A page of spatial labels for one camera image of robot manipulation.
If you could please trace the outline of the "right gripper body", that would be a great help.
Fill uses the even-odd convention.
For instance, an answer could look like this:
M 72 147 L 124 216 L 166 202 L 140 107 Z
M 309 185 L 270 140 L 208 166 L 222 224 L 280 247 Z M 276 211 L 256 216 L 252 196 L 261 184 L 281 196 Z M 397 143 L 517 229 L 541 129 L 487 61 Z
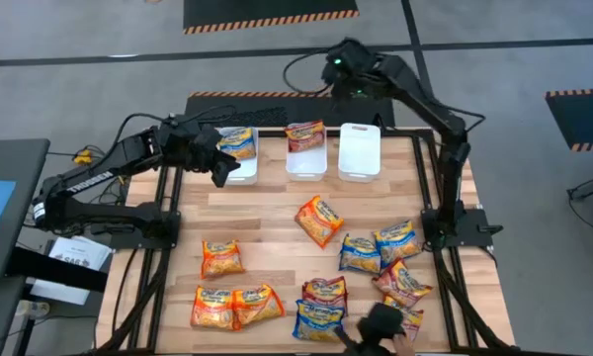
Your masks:
M 371 74 L 377 56 L 358 40 L 346 38 L 332 46 L 326 54 L 321 73 L 323 82 L 331 87 L 335 100 L 367 97 L 367 89 L 375 80 Z

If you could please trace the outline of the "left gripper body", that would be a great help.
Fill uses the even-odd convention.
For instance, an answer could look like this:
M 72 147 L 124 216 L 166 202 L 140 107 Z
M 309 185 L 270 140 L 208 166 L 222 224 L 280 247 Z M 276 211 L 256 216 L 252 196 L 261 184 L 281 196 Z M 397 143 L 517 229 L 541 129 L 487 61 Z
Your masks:
M 187 124 L 190 135 L 187 148 L 188 167 L 218 167 L 228 166 L 227 155 L 217 149 L 222 139 L 218 130 L 209 124 Z

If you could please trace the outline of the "blue soy sauce ramen packet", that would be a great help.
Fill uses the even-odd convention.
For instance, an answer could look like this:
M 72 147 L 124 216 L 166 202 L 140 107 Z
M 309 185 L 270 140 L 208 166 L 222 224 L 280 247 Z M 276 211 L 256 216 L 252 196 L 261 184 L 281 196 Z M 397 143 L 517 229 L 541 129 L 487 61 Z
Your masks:
M 381 256 L 381 268 L 386 268 L 397 258 L 419 254 L 419 242 L 412 221 L 401 222 L 373 232 L 376 247 Z
M 340 250 L 339 269 L 378 274 L 381 255 L 371 240 L 347 234 Z
M 226 133 L 218 143 L 218 148 L 237 160 L 254 158 L 256 146 L 252 128 L 241 128 Z
M 336 329 L 343 329 L 345 309 L 305 300 L 296 301 L 294 338 L 306 341 L 339 342 Z

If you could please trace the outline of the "red roast beef ramen packet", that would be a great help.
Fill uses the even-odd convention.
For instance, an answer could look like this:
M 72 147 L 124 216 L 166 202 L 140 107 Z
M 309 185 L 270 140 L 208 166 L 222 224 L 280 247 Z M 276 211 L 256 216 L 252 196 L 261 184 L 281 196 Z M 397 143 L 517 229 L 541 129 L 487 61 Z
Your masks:
M 424 311 L 423 310 L 412 310 L 389 295 L 385 295 L 383 297 L 383 303 L 389 307 L 393 307 L 402 313 L 402 328 L 406 335 L 406 338 L 413 342 L 419 332 L 420 326 L 422 324 Z
M 343 276 L 325 280 L 315 278 L 305 282 L 301 287 L 302 299 L 311 304 L 324 307 L 341 308 L 347 312 L 348 291 Z
M 285 128 L 288 139 L 288 152 L 302 152 L 322 146 L 325 139 L 325 126 L 321 120 L 289 124 Z
M 401 257 L 388 264 L 372 282 L 383 294 L 407 308 L 414 307 L 433 290 L 411 276 Z

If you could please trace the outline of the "orange chicken ramen packet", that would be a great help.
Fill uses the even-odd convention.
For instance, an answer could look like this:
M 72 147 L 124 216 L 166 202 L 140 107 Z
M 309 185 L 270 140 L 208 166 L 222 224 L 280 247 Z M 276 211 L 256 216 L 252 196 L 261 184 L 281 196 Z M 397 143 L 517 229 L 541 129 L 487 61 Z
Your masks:
M 239 328 L 286 314 L 281 298 L 268 284 L 255 289 L 235 290 L 233 309 Z
M 320 196 L 314 196 L 299 208 L 295 222 L 321 248 L 344 224 L 344 220 Z
M 201 278 L 209 279 L 245 271 L 236 240 L 228 242 L 203 242 Z
M 199 286 L 195 294 L 190 325 L 233 330 L 233 301 L 233 294 L 229 290 Z

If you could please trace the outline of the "white plastic bin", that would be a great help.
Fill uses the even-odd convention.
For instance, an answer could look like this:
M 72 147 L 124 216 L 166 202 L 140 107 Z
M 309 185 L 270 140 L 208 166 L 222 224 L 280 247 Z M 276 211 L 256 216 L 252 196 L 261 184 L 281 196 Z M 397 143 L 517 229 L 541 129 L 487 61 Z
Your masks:
M 346 123 L 340 128 L 338 175 L 343 181 L 370 183 L 381 172 L 381 130 Z
M 319 181 L 327 171 L 327 135 L 324 144 L 302 152 L 288 152 L 286 171 L 293 181 Z
M 227 127 L 219 130 L 222 137 L 234 130 L 241 128 L 252 128 L 252 127 Z M 257 182 L 258 173 L 258 159 L 259 159 L 259 136 L 258 130 L 252 128 L 254 131 L 254 141 L 256 146 L 256 156 L 250 159 L 237 160 L 241 166 L 228 174 L 226 184 L 230 186 L 234 185 L 253 185 Z

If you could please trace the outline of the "black hazard-striped floor mat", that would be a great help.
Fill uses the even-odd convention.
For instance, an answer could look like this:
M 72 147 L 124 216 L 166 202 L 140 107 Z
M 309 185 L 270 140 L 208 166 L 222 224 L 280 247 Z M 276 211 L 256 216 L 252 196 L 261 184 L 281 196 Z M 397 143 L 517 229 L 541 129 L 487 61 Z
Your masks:
M 545 101 L 571 151 L 593 151 L 593 89 L 549 91 Z
M 183 11 L 185 35 L 360 16 L 356 0 L 184 0 Z
M 328 127 L 345 123 L 395 125 L 389 100 L 336 101 L 328 93 L 311 96 L 295 92 L 197 91 L 189 95 L 185 114 L 198 113 L 206 119 L 218 119 L 220 127 L 285 127 L 317 120 Z

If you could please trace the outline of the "white printed paper sheet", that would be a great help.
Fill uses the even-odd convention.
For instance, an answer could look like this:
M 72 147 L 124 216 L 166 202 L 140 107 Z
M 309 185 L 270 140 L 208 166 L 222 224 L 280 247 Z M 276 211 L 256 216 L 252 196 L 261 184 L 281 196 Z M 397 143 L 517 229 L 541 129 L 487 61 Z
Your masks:
M 100 271 L 111 252 L 112 249 L 107 245 L 84 236 L 73 236 L 72 238 L 58 237 L 48 256 L 63 262 Z M 35 280 L 31 294 L 36 297 L 83 306 L 90 292 L 55 282 Z

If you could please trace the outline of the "grey desk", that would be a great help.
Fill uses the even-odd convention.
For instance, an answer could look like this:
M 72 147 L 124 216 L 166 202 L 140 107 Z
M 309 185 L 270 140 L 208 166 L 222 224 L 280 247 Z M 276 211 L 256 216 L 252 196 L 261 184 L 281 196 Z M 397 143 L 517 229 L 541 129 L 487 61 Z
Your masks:
M 0 140 L 0 180 L 15 181 L 16 188 L 0 219 L 0 279 L 23 227 L 39 182 L 49 140 Z

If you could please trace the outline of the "black metal beam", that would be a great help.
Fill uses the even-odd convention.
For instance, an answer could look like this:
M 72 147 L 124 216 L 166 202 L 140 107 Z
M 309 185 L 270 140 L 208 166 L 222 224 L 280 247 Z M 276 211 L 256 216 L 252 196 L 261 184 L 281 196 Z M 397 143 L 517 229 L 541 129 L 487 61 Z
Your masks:
M 25 248 L 15 247 L 5 274 L 31 277 L 68 287 L 103 293 L 108 275 L 88 267 L 64 262 Z

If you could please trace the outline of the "black handheld device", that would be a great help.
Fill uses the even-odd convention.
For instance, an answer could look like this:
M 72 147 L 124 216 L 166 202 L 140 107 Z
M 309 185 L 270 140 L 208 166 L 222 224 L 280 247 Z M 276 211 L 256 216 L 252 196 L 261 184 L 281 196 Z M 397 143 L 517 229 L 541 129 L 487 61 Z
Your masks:
M 345 345 L 342 356 L 391 356 L 391 352 L 381 346 L 381 341 L 397 334 L 404 335 L 402 321 L 399 309 L 376 303 L 357 323 L 361 341 L 351 339 L 341 326 L 336 326 L 334 333 Z

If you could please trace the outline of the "white power strip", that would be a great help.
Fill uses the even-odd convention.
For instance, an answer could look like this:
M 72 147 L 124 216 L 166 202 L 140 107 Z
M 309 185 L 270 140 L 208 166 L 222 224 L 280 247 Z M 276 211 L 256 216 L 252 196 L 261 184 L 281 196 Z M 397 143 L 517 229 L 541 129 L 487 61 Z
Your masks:
M 50 304 L 47 302 L 35 302 L 28 300 L 19 300 L 15 316 L 25 316 L 33 319 L 46 317 L 50 312 Z

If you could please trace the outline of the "person's hand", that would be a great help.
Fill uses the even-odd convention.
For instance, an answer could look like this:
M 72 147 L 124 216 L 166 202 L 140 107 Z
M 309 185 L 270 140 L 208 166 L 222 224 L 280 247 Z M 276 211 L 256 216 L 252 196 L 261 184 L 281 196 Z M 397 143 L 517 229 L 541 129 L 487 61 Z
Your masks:
M 403 334 L 395 334 L 392 338 L 396 356 L 416 356 L 412 344 Z

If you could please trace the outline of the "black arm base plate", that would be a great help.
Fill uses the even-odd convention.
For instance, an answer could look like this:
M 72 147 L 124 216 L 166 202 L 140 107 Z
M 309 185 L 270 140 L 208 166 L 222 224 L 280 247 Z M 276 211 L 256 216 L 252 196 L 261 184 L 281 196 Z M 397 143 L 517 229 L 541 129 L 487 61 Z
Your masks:
M 164 223 L 143 231 L 135 228 L 132 232 L 115 233 L 110 246 L 113 249 L 168 249 L 177 245 L 181 225 L 179 212 L 166 212 Z
M 503 229 L 500 224 L 489 224 L 483 209 L 458 209 L 453 225 L 438 222 L 437 210 L 422 211 L 421 221 L 425 241 L 431 250 L 459 246 L 491 246 L 492 235 Z

